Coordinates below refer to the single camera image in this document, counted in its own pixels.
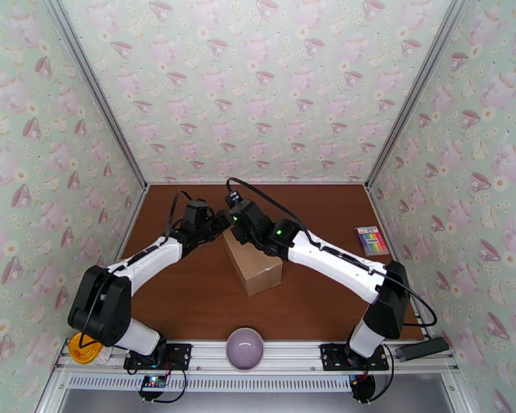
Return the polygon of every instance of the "wallpaper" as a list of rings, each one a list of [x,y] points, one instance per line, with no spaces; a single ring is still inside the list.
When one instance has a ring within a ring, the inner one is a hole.
[[[139,186],[37,0],[0,0],[0,412],[31,412]]]
[[[481,411],[516,412],[516,0],[473,0],[374,194]]]
[[[362,182],[450,0],[63,0],[150,182]]]

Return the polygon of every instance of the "black bracket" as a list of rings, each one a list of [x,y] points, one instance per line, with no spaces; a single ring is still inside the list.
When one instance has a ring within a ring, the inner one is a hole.
[[[191,345],[189,343],[167,343],[164,360],[153,365],[149,357],[130,351],[125,358],[124,369],[128,372],[139,370],[187,371],[191,360]]]
[[[388,360],[382,346],[377,347],[367,363],[350,363],[344,353],[344,343],[319,345],[323,371],[388,371]]]

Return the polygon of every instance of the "brown tabletop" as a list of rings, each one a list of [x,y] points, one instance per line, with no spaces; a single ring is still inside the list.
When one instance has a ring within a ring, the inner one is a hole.
[[[378,225],[367,195],[354,185],[263,185],[260,188],[296,213],[316,235],[365,256],[356,226]],[[137,253],[164,232],[175,192],[184,189],[217,211],[226,208],[224,185],[152,186],[124,252]],[[285,217],[271,204],[241,188],[272,220]],[[183,214],[180,199],[174,220]],[[373,257],[388,263],[390,256]],[[367,303],[351,290],[301,265],[285,262],[275,288],[247,297],[221,237],[203,244],[148,281],[132,300],[132,315],[170,339],[227,339],[238,327],[256,329],[264,339],[346,340]],[[416,323],[411,307],[407,321]],[[422,339],[419,328],[404,328],[403,339]]]

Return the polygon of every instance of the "yellow lid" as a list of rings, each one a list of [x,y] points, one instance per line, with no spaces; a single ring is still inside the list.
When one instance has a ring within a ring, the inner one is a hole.
[[[80,342],[80,336],[82,333],[77,333],[74,335],[69,341],[69,354],[71,358],[73,358],[78,363],[90,363],[95,358],[98,357],[99,352],[103,348],[103,345],[99,342],[93,343],[92,345],[88,345],[85,348],[80,349],[78,347],[78,343]],[[90,336],[84,335],[82,339],[82,345],[84,346],[86,343],[93,341]]]

